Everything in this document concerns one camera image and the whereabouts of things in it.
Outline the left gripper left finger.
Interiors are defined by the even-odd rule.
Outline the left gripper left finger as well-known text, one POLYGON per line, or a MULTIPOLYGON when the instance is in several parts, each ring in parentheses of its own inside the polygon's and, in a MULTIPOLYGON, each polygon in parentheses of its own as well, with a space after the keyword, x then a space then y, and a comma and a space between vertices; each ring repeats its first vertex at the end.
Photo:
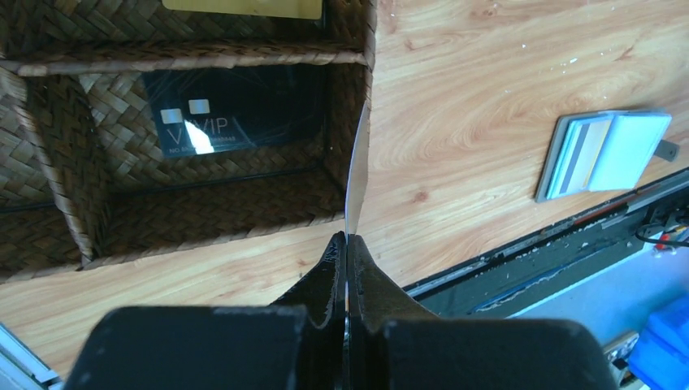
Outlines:
POLYGON ((340 389, 346 239, 265 306, 126 306, 91 331, 68 389, 340 389))

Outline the grey card holder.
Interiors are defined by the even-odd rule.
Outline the grey card holder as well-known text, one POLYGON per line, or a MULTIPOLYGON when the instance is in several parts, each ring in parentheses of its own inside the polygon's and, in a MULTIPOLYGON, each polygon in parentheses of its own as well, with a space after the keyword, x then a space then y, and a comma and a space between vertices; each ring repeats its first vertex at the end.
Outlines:
POLYGON ((577 194, 557 196, 563 167, 577 137, 577 127, 608 116, 612 118, 612 123, 587 188, 577 193, 632 189, 652 157, 662 155, 665 148, 663 136, 672 121, 672 115, 664 110, 603 110, 563 115, 554 128, 535 193, 536 202, 577 194))

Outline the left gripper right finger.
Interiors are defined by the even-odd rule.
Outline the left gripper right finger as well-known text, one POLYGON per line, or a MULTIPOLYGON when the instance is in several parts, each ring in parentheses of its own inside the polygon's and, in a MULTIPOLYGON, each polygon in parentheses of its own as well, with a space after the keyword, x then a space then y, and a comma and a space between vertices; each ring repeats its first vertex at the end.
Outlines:
POLYGON ((580 323, 444 319, 347 239, 352 389, 614 389, 602 348, 580 323))

